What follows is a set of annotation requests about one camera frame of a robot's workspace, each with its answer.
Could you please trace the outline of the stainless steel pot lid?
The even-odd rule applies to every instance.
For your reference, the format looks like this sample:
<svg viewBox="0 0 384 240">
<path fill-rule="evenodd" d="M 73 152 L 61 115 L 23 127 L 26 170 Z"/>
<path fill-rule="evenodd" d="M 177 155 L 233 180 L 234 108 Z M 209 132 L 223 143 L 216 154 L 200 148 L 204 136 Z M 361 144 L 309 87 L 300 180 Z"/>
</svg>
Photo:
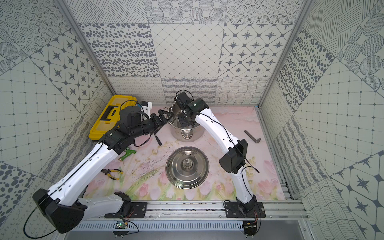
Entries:
<svg viewBox="0 0 384 240">
<path fill-rule="evenodd" d="M 179 189 L 200 186 L 207 179 L 209 170 L 208 157 L 195 147 L 175 150 L 166 162 L 166 176 L 170 183 Z"/>
</svg>

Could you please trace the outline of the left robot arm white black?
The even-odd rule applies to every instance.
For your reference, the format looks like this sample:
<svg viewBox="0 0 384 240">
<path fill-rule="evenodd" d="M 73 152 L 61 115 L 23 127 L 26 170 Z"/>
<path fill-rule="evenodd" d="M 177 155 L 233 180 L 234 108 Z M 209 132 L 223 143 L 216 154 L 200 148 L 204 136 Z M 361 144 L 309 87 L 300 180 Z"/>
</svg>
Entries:
<svg viewBox="0 0 384 240">
<path fill-rule="evenodd" d="M 121 110 L 119 121 L 74 169 L 48 190 L 39 189 L 34 193 L 33 200 L 42 215 L 61 234 L 89 218 L 129 217 L 134 207 L 131 198 L 123 192 L 95 200 L 85 200 L 80 195 L 110 162 L 135 144 L 136 138 L 156 134 L 173 115 L 172 112 L 159 110 L 157 114 L 148 116 L 139 106 Z"/>
</svg>

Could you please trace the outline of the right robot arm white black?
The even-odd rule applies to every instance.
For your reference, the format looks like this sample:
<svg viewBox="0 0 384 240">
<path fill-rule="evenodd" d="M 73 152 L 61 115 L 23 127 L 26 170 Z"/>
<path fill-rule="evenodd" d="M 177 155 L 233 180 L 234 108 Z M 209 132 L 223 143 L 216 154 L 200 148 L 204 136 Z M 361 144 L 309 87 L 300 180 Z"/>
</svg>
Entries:
<svg viewBox="0 0 384 240">
<path fill-rule="evenodd" d="M 217 142 L 224 154 L 219 159 L 219 164 L 225 172 L 231 175 L 239 206 L 249 212 L 257 205 L 257 198 L 252 192 L 246 175 L 248 142 L 232 135 L 220 123 L 203 99 L 194 99 L 189 94 L 188 91 L 181 90 L 176 93 L 174 98 L 175 104 L 181 110 L 178 115 L 181 126 L 187 127 L 197 123 Z"/>
</svg>

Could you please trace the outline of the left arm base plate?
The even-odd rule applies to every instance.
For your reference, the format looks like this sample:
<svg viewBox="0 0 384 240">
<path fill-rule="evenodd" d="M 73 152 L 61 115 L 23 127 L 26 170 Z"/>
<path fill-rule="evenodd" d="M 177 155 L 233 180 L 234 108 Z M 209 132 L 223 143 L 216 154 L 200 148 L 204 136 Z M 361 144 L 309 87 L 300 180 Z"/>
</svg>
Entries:
<svg viewBox="0 0 384 240">
<path fill-rule="evenodd" d="M 105 214 L 104 217 L 106 219 L 142 219 L 145 217 L 147 206 L 147 202 L 124 202 L 123 206 L 117 213 Z"/>
</svg>

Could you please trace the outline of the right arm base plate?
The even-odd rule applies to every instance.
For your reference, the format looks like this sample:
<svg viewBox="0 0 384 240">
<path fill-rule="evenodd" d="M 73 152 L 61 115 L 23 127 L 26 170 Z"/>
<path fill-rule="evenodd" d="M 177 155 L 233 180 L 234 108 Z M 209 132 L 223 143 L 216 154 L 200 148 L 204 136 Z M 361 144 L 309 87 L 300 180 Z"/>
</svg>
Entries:
<svg viewBox="0 0 384 240">
<path fill-rule="evenodd" d="M 262 202 L 250 202 L 246 205 L 239 202 L 224 201 L 226 218 L 265 218 L 265 208 Z"/>
</svg>

